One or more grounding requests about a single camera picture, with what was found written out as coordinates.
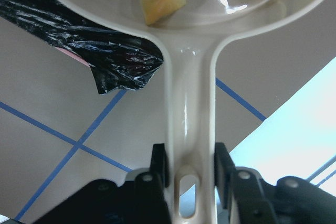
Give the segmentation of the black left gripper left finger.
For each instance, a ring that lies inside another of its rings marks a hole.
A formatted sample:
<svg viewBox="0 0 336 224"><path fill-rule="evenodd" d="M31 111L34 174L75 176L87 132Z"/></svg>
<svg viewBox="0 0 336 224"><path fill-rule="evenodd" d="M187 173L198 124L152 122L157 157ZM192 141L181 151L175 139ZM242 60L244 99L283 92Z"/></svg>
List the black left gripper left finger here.
<svg viewBox="0 0 336 224"><path fill-rule="evenodd" d="M169 208L164 197L169 175L163 143L153 145L149 170L137 175L134 183L136 223L170 223Z"/></svg>

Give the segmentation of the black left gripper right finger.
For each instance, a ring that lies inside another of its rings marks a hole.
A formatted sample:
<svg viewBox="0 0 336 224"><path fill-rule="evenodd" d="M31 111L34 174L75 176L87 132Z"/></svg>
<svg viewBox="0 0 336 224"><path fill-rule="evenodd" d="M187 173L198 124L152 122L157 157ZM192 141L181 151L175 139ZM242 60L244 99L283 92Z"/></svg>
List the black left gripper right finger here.
<svg viewBox="0 0 336 224"><path fill-rule="evenodd" d="M259 176L253 169L236 167L223 143L215 144L214 175L228 223L278 223Z"/></svg>

